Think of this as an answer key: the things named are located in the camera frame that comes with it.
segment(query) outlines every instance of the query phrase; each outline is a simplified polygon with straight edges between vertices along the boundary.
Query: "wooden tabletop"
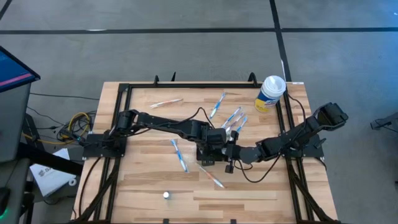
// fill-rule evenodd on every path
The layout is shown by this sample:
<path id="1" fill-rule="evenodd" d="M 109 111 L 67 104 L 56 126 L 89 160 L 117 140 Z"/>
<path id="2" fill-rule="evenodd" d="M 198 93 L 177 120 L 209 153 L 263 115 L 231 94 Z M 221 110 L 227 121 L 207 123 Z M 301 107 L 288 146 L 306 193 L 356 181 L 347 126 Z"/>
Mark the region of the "wooden tabletop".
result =
<path id="1" fill-rule="evenodd" d="M 118 85 L 117 82 L 104 83 L 94 124 L 95 133 L 111 128 Z M 306 115 L 310 116 L 305 86 L 302 83 L 288 83 L 287 88 L 290 95 L 303 104 Z M 254 146 L 256 141 L 280 133 L 276 110 L 260 113 L 255 109 L 254 100 L 259 93 L 258 89 L 136 88 L 132 91 L 130 109 L 181 120 L 191 116 L 200 106 L 210 114 L 223 91 L 226 96 L 212 122 L 220 127 L 237 107 L 242 106 L 248 121 L 239 135 L 237 143 L 240 146 Z M 149 107 L 176 98 L 183 98 L 183 101 L 156 109 Z M 301 123 L 303 117 L 300 106 L 294 101 L 290 101 L 290 104 L 295 124 Z M 283 98 L 281 105 L 285 128 L 289 130 Z M 195 119 L 206 120 L 202 112 Z M 170 143 L 171 139 L 178 139 L 177 144 L 188 164 L 189 174 L 182 170 Z M 83 208 L 97 194 L 103 160 L 99 161 L 88 179 L 82 198 Z M 95 159 L 88 159 L 85 162 L 82 180 L 86 178 L 94 161 Z M 128 138 L 126 155 L 121 159 L 112 222 L 159 223 L 163 218 L 169 218 L 171 223 L 229 223 L 231 219 L 237 219 L 238 223 L 295 223 L 284 158 L 258 184 L 249 183 L 240 170 L 235 169 L 233 174 L 225 173 L 225 162 L 205 167 L 226 189 L 217 186 L 195 163 L 195 144 L 179 139 L 175 134 L 151 130 Z M 248 177 L 252 180 L 259 179 L 272 163 L 273 161 L 254 163 L 254 168 L 247 171 Z M 337 218 L 325 168 L 315 159 L 305 158 L 303 164 L 310 193 L 326 214 Z M 78 196 L 82 185 L 83 181 L 80 182 Z M 162 196 L 165 191 L 171 194 L 169 200 Z M 303 198 L 299 195 L 305 218 Z M 77 197 L 75 201 L 77 212 L 79 199 Z M 105 216 L 107 201 L 108 195 L 105 195 L 101 218 Z"/>

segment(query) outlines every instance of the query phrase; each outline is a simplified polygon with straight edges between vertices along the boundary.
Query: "yellow label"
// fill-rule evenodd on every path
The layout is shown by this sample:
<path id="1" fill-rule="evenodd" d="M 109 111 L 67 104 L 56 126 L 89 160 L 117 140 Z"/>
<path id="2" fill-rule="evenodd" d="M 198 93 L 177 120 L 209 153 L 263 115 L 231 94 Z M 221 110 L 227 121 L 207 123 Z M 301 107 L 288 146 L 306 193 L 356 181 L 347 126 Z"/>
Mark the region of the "yellow label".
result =
<path id="1" fill-rule="evenodd" d="M 269 108 L 266 108 L 266 102 L 260 100 L 259 98 L 256 99 L 255 106 L 256 106 L 256 109 L 262 113 L 269 111 Z"/>

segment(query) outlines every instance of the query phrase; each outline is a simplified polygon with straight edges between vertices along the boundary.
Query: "white paper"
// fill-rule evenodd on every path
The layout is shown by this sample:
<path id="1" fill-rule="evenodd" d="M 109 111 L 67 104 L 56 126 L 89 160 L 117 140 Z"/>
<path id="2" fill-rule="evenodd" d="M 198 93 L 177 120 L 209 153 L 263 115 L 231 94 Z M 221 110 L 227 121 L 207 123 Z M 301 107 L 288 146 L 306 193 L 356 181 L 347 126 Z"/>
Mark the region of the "white paper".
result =
<path id="1" fill-rule="evenodd" d="M 69 160 L 69 153 L 66 148 L 60 149 L 53 153 L 53 155 Z M 76 175 L 67 174 L 38 164 L 31 165 L 30 171 L 32 171 L 43 197 L 49 196 L 68 183 L 69 180 L 76 177 Z"/>

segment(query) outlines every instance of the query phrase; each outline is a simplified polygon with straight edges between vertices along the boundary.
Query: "gray floor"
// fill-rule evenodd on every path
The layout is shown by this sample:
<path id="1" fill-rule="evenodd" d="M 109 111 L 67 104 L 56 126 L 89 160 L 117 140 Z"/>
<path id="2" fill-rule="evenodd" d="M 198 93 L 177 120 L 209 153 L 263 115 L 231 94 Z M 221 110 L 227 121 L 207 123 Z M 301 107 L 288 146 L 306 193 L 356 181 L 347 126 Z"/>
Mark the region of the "gray floor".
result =
<path id="1" fill-rule="evenodd" d="M 5 3 L 0 0 L 0 7 Z M 282 28 L 397 27 L 396 1 L 276 0 Z M 273 27 L 269 1 L 13 0 L 0 30 Z M 324 150 L 340 220 L 396 223 L 397 134 L 369 123 L 398 111 L 398 33 L 284 33 L 293 81 L 312 109 L 332 101 L 347 125 Z M 0 35 L 0 45 L 42 76 L 36 93 L 99 97 L 105 81 L 246 80 L 283 76 L 275 34 Z M 95 101 L 31 96 L 29 106 L 65 121 Z M 37 126 L 51 121 L 34 116 Z M 43 134 L 53 135 L 49 131 Z M 33 223 L 65 222 L 73 199 L 38 204 Z"/>

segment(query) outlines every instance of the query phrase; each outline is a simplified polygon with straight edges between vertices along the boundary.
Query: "computer screen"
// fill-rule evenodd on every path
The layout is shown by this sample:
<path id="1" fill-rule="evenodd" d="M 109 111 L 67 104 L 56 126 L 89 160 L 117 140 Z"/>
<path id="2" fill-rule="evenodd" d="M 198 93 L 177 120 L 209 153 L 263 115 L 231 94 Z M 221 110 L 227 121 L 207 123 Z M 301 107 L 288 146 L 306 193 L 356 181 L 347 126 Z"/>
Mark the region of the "computer screen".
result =
<path id="1" fill-rule="evenodd" d="M 39 79 L 38 74 L 0 47 L 0 92 Z"/>

